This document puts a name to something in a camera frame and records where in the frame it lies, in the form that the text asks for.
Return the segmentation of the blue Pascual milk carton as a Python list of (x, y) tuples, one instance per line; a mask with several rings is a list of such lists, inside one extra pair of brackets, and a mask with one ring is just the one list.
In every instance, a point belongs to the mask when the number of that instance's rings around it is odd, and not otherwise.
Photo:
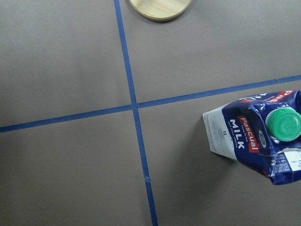
[(203, 114), (210, 150), (284, 185), (301, 178), (301, 92), (241, 98)]

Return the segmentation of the wooden mug tree stand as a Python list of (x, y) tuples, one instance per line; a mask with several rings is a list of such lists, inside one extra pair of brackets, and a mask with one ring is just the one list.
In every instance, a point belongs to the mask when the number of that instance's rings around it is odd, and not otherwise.
[(141, 16), (163, 23), (181, 16), (192, 0), (129, 0), (129, 3)]

